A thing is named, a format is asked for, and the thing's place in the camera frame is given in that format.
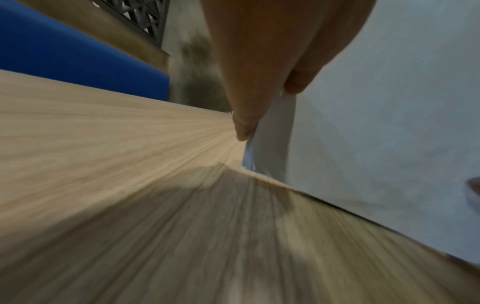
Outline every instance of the hand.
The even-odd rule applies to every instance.
[[[213,49],[246,140],[282,88],[301,93],[357,35],[375,0],[202,0]]]

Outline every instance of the white paper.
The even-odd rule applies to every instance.
[[[298,100],[274,104],[244,165],[479,263],[479,30],[476,0],[378,0]]]

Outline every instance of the metal grille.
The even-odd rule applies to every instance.
[[[92,0],[162,46],[170,0]]]

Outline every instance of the wooden table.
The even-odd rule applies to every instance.
[[[480,303],[476,268],[241,169],[229,114],[0,71],[0,303]]]

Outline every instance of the blue panel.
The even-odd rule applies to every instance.
[[[0,39],[0,69],[159,100],[168,96],[166,74],[13,0],[0,0]]]

